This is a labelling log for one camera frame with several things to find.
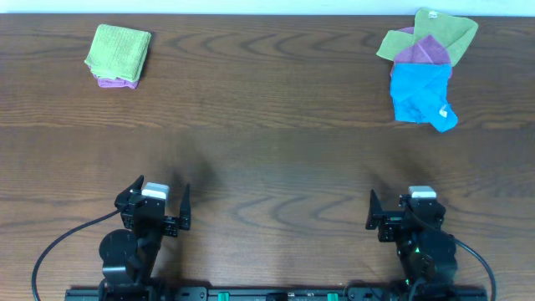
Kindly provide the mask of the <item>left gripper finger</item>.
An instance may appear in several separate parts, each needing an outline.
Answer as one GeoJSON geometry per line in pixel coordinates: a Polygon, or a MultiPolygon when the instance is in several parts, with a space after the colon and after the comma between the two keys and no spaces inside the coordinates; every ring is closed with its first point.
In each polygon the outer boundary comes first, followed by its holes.
{"type": "Polygon", "coordinates": [[[179,228],[183,231],[189,231],[191,228],[190,192],[191,186],[190,184],[187,184],[181,199],[179,212],[179,228]]]}
{"type": "Polygon", "coordinates": [[[140,194],[141,188],[144,183],[144,176],[140,175],[130,186],[125,188],[121,193],[115,198],[114,205],[118,210],[122,210],[129,204],[129,199],[135,195],[140,194]]]}

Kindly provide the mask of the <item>blue microfiber cloth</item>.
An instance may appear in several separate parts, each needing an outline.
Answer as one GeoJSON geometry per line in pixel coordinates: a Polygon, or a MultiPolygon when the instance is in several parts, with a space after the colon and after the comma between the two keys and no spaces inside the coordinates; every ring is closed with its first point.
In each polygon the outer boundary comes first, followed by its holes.
{"type": "Polygon", "coordinates": [[[443,133],[458,122],[447,100],[452,67],[449,64],[396,64],[390,96],[396,121],[429,123],[443,133]]]}

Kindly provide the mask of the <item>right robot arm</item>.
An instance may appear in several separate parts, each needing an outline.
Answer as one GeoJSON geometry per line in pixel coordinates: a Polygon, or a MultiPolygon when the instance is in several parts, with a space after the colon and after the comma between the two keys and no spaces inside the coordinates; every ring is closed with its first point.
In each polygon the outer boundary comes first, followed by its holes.
{"type": "Polygon", "coordinates": [[[446,209],[429,186],[411,186],[399,198],[399,211],[387,211],[371,191],[365,228],[380,242],[393,242],[405,274],[400,300],[446,300],[457,271],[456,243],[441,230],[446,209]]]}

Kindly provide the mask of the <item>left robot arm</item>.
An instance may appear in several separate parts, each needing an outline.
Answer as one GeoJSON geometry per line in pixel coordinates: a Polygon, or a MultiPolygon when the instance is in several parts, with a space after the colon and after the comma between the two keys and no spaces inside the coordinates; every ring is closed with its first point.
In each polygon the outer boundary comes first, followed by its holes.
{"type": "Polygon", "coordinates": [[[163,238],[177,237],[191,227],[190,186],[186,185],[176,217],[166,215],[169,191],[139,176],[115,198],[124,227],[107,234],[99,245],[104,275],[99,300],[173,299],[151,274],[163,238]]]}

